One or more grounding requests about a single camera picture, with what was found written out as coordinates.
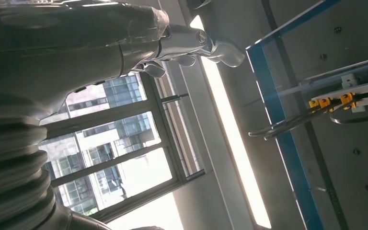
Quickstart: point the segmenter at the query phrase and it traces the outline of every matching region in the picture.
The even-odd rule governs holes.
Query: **protective cover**
[[[158,41],[168,15],[110,0],[0,0],[0,52]]]

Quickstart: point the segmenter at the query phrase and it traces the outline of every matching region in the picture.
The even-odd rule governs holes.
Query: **fluorescent light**
[[[82,6],[89,7],[89,6],[106,6],[106,5],[116,5],[116,4],[119,4],[119,2],[105,2],[105,3],[89,4],[89,5],[82,5]]]
[[[191,22],[191,27],[204,29],[201,18],[196,16]],[[271,228],[269,216],[263,203],[262,195],[257,186],[256,179],[253,174],[252,166],[250,165],[245,146],[242,142],[241,134],[236,124],[235,116],[229,103],[222,78],[219,74],[217,65],[208,60],[206,57],[201,57],[202,64],[207,75],[209,85],[211,86],[212,95],[215,98],[219,115],[228,137],[229,145],[235,159],[236,166],[241,176],[241,181],[246,192],[250,207],[252,208],[254,219],[258,225],[266,228]]]

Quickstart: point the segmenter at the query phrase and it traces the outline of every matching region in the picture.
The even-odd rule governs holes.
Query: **blue frame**
[[[263,50],[264,46],[305,23],[319,13],[327,10],[339,1],[340,0],[322,0],[318,2],[246,49],[252,69],[259,83],[268,116],[273,124],[284,120],[286,115],[278,96],[265,52]],[[304,168],[302,166],[301,159],[299,157],[299,153],[291,132],[289,131],[277,137],[277,143],[290,176],[290,180],[307,229],[324,230],[324,226],[321,222],[311,193],[310,184],[304,172]]]

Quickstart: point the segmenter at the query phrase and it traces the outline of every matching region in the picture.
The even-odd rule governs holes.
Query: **gray wall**
[[[277,25],[287,22],[316,2],[270,0]],[[259,0],[236,0],[230,4],[226,0],[213,0],[210,6],[198,13],[204,17],[207,29],[232,39],[241,48],[251,45],[270,31]],[[336,26],[343,28],[342,33],[334,33]],[[286,35],[283,40],[298,80],[366,60],[368,1],[343,0]],[[279,90],[287,88],[276,47],[269,47],[268,53]],[[325,62],[319,59],[323,53],[328,56]],[[234,69],[220,65],[219,70],[225,78],[227,91],[231,93],[232,105],[237,110],[238,123],[242,127],[272,229],[304,229],[276,143],[247,137],[248,131],[268,125],[249,63],[246,61]],[[295,113],[295,102],[292,98],[287,99],[287,114]],[[368,229],[368,192],[364,189],[368,184],[368,124],[338,126],[327,117],[322,117],[314,120],[313,125],[350,229]],[[328,195],[315,190],[323,187],[323,181],[312,147],[307,144],[306,131],[299,128],[293,135],[314,188],[314,198],[324,225],[326,229],[338,229]],[[361,149],[363,154],[353,156],[353,148]]]
[[[173,192],[185,230],[230,230],[232,226],[213,172]]]

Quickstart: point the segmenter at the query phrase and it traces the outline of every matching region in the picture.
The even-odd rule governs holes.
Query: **window pane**
[[[140,122],[143,120],[149,126],[142,127]],[[48,153],[45,168],[50,171],[52,179],[56,179],[160,141],[153,116],[146,112],[45,140],[39,144],[39,149]],[[105,174],[104,181],[108,181],[109,189],[113,188],[111,181],[118,185],[118,181],[109,179],[112,178],[110,171]]]
[[[90,85],[81,92],[70,93],[59,112],[41,120],[40,125],[143,101],[146,100],[144,92],[140,76],[134,73],[109,79],[101,85]]]
[[[173,88],[175,85],[174,79],[168,74],[167,78],[160,78],[156,82],[158,83],[160,97],[163,98],[178,94],[177,90]],[[184,97],[179,101],[163,105],[167,118],[169,119],[170,129],[175,137],[177,146],[179,146],[180,159],[187,176],[203,169],[203,165],[198,161],[198,158],[199,150],[205,148],[203,143],[198,142],[194,136],[194,133],[200,133],[200,131],[199,127],[191,125],[195,118],[191,104],[190,99]]]
[[[160,148],[84,178],[60,185],[56,188],[56,197],[57,200],[62,200],[63,205],[86,215],[88,211],[92,214],[171,178],[164,150]],[[95,206],[77,207],[87,200],[93,200],[92,204]]]
[[[172,193],[160,197],[107,224],[113,230],[131,230],[157,226],[165,230],[183,230]]]

